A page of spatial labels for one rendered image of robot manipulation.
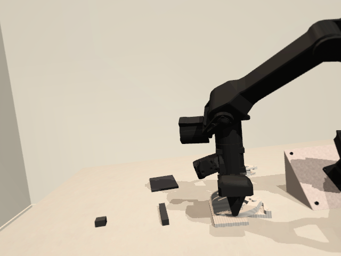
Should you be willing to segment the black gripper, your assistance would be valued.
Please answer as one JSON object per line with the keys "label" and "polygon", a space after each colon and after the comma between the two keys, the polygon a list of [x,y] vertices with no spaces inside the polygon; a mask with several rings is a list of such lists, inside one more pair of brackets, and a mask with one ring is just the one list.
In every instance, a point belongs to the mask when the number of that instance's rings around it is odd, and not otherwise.
{"label": "black gripper", "polygon": [[243,174],[246,173],[243,156],[245,148],[243,142],[215,144],[216,155],[222,155],[226,169],[225,175],[217,175],[218,195],[227,197],[232,215],[238,216],[246,196],[254,195],[251,180]]}

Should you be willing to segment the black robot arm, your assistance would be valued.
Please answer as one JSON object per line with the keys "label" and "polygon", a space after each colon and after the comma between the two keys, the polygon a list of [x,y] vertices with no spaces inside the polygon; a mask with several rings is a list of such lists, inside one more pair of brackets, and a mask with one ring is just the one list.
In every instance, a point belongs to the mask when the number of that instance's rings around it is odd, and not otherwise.
{"label": "black robot arm", "polygon": [[[242,142],[241,121],[250,120],[253,105],[295,78],[323,62],[341,62],[341,18],[314,23],[306,33],[287,45],[241,79],[227,81],[214,88],[205,105],[204,115],[180,117],[182,144]],[[333,139],[339,160],[322,168],[341,191],[341,130]],[[226,174],[222,155],[216,153],[193,162],[198,179],[218,172]]]}

